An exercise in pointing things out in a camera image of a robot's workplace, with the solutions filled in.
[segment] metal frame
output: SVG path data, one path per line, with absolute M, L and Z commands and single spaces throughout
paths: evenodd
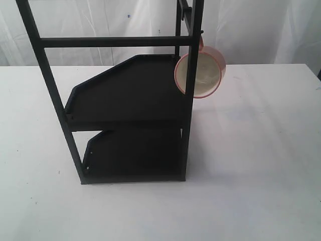
M 86 184 L 82 162 L 74 137 L 68 126 L 68 119 L 45 53 L 45 48 L 175 46 L 175 55 L 178 59 L 180 46 L 189 46 L 181 155 L 182 181 L 185 180 L 204 0 L 193 0 L 192 8 L 188 6 L 186 0 L 177 0 L 175 36 L 122 38 L 41 38 L 28 0 L 16 0 L 16 2 L 82 184 Z M 181 36 L 181 20 L 183 19 L 187 25 L 188 36 Z

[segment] mug handle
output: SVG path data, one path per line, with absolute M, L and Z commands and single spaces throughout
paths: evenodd
M 203 48 L 204 48 L 204 42 L 203 42 L 203 38 L 202 38 L 202 36 L 201 36 L 201 38 L 200 38 L 199 51 L 202 51 L 202 50 L 203 50 Z

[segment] lower shelf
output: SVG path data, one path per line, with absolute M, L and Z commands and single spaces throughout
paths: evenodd
M 103 131 L 88 142 L 86 182 L 182 181 L 180 144 L 179 128 Z

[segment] vertical metal post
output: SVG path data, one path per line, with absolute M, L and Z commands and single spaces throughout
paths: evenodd
M 51 97 L 52 103 L 54 105 L 55 111 L 57 113 L 62 131 L 65 135 L 71 156 L 73 158 L 73 161 L 75 163 L 79 178 L 81 183 L 85 183 L 84 173 L 82 170 L 82 164 L 81 159 L 76 147 L 76 143 L 74 140 L 74 137 L 72 135 L 72 132 L 70 131 L 68 124 L 67 124 L 67 118 L 64 111 L 64 107 L 56 86 L 56 82 L 54 79 L 54 76 L 51 72 L 50 64 L 48 62 L 45 49 L 42 46 L 40 35 L 34 20 L 34 17 L 32 15 L 32 11 L 30 9 L 29 2 L 27 0 L 16 0 L 17 6 L 19 8 L 20 15 L 22 17 L 22 20 L 24 22 L 26 31 L 28 33 L 31 45 L 34 49 L 39 67 L 41 69 L 42 75 L 45 79 L 45 83 L 47 86 L 47 89 L 49 91 L 49 95 Z
M 192 108 L 194 98 L 194 87 L 197 70 L 197 60 L 199 44 L 201 37 L 201 27 L 203 18 L 204 0 L 193 0 L 192 26 L 190 36 L 193 37 L 192 44 L 189 48 L 189 59 L 186 79 L 185 94 L 185 116 L 182 133 L 182 180 L 186 179 L 186 166 L 188 157 L 188 147 L 190 140 L 190 128 L 192 121 Z
M 180 36 L 181 35 L 181 25 L 182 25 L 182 9 L 181 9 L 181 4 L 180 0 L 177 0 L 176 4 L 176 31 L 175 31 L 175 36 Z M 175 46 L 175 58 L 178 60 L 180 57 L 180 46 L 176 45 Z

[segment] upper shelf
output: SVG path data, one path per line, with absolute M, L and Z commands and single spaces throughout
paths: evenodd
M 174 55 L 137 55 L 75 86 L 65 111 L 72 131 L 181 126 L 184 95 Z

